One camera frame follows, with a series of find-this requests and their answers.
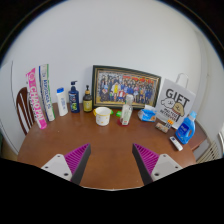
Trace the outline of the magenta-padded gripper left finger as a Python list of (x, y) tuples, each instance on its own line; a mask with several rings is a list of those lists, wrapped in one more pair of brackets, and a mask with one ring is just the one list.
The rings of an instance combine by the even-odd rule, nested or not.
[(84, 144), (66, 155), (56, 154), (42, 169), (79, 185), (91, 154), (91, 145)]

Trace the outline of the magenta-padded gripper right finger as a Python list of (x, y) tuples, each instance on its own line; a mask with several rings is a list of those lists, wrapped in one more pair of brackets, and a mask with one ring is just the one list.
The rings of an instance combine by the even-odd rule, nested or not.
[(182, 169), (168, 154), (157, 154), (137, 143), (133, 144), (132, 153), (145, 185)]

